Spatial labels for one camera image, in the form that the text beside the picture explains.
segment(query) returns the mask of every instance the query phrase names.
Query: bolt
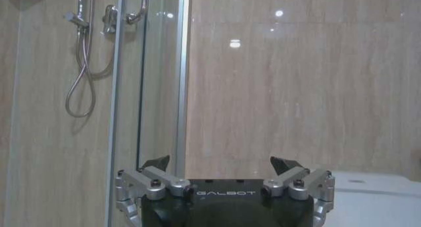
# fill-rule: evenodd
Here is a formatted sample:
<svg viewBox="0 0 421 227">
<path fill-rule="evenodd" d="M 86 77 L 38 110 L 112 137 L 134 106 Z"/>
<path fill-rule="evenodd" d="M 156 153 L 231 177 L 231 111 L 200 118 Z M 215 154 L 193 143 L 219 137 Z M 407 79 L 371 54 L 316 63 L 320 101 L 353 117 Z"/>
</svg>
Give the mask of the bolt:
<svg viewBox="0 0 421 227">
<path fill-rule="evenodd" d="M 159 180 L 159 179 L 154 179 L 154 180 L 151 181 L 151 187 L 154 187 L 154 188 L 160 187 L 160 180 Z"/>
<path fill-rule="evenodd" d="M 295 186 L 297 188 L 303 188 L 304 187 L 304 180 L 303 179 L 296 179 L 293 184 L 295 184 Z"/>
</svg>

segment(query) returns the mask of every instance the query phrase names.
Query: wall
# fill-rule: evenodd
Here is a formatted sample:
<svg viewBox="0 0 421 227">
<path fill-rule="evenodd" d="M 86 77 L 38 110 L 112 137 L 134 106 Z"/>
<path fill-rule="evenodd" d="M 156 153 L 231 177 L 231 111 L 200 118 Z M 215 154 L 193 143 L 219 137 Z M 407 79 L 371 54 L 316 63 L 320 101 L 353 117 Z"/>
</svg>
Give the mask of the wall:
<svg viewBox="0 0 421 227">
<path fill-rule="evenodd" d="M 187 176 L 275 155 L 421 180 L 420 2 L 193 0 Z"/>
<path fill-rule="evenodd" d="M 19 28 L 19 0 L 0 0 L 0 227 L 4 220 L 6 180 Z"/>
<path fill-rule="evenodd" d="M 106 5 L 96 0 L 92 70 L 108 63 L 112 43 L 99 34 Z M 88 119 L 72 118 L 64 99 L 76 78 L 76 28 L 63 15 L 76 0 L 20 0 L 16 85 L 4 226 L 104 226 L 111 77 L 95 82 Z M 87 107 L 90 90 L 74 108 Z"/>
</svg>

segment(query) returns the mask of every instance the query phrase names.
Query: shower door handle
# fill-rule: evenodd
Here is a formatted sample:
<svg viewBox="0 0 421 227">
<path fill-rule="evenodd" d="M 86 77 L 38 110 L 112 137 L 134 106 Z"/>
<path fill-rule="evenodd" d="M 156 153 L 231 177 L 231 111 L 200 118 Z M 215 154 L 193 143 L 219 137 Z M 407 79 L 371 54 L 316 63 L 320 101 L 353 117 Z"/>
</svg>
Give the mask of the shower door handle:
<svg viewBox="0 0 421 227">
<path fill-rule="evenodd" d="M 130 25 L 134 25 L 143 19 L 144 15 L 148 12 L 148 3 L 150 3 L 150 0 L 143 0 L 140 11 L 138 13 L 127 14 L 126 21 Z"/>
</svg>

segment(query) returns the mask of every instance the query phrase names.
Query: silver metal bracket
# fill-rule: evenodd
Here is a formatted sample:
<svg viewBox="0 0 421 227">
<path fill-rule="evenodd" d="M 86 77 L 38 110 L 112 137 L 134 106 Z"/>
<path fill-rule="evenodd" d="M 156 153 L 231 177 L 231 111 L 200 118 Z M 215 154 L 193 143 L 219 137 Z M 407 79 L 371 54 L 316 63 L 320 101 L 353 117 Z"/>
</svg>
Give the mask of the silver metal bracket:
<svg viewBox="0 0 421 227">
<path fill-rule="evenodd" d="M 313 227 L 323 226 L 335 201 L 335 177 L 331 171 L 317 169 L 303 179 L 295 180 L 288 193 L 295 200 L 307 200 L 309 196 L 315 198 Z"/>
<path fill-rule="evenodd" d="M 142 217 L 138 211 L 138 201 L 143 196 L 150 200 L 162 200 L 166 197 L 166 188 L 172 195 L 183 197 L 191 194 L 191 181 L 180 179 L 154 166 L 143 172 L 132 174 L 119 171 L 115 179 L 116 207 L 127 216 L 131 227 L 142 226 Z"/>
<path fill-rule="evenodd" d="M 309 170 L 296 166 L 275 179 L 267 179 L 263 182 L 263 188 L 268 190 L 271 197 L 283 196 L 284 190 L 288 188 L 288 185 L 296 180 L 303 179 L 309 174 Z"/>
<path fill-rule="evenodd" d="M 191 186 L 189 180 L 180 179 L 176 176 L 167 174 L 154 166 L 147 167 L 143 171 L 143 174 L 154 179 L 162 180 L 174 196 L 184 196 L 184 191 L 187 187 Z"/>
</svg>

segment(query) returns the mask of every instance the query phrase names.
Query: glass shower enclosure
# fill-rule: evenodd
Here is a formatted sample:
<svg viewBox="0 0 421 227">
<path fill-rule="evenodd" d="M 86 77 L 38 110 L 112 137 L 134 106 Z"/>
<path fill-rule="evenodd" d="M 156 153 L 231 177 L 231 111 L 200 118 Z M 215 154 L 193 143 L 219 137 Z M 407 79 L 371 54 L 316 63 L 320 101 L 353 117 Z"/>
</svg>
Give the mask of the glass shower enclosure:
<svg viewBox="0 0 421 227">
<path fill-rule="evenodd" d="M 134 24 L 127 14 L 147 11 Z M 148 159 L 170 155 L 167 171 L 184 176 L 186 69 L 189 0 L 119 0 L 112 121 L 110 131 L 108 226 L 122 226 L 114 177 Z"/>
</svg>

